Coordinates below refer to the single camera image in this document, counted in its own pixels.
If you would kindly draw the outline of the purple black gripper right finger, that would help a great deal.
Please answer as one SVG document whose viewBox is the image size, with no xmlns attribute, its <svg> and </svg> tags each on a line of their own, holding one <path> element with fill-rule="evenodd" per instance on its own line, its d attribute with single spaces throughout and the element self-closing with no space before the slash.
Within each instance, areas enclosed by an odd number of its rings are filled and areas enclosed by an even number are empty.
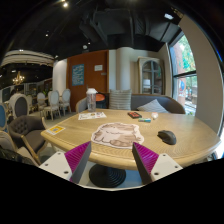
<svg viewBox="0 0 224 224">
<path fill-rule="evenodd" d="M 152 182 L 151 171 L 158 160 L 159 155 L 147 147 L 133 143 L 132 153 L 144 185 Z"/>
</svg>

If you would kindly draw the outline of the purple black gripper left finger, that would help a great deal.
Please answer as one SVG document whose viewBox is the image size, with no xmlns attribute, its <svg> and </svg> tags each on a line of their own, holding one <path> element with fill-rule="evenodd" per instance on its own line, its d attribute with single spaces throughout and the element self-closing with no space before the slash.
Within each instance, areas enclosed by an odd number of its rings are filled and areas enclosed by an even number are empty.
<svg viewBox="0 0 224 224">
<path fill-rule="evenodd" d="M 72 171 L 70 181 L 78 184 L 91 153 L 91 142 L 83 143 L 65 153 L 65 158 Z"/>
</svg>

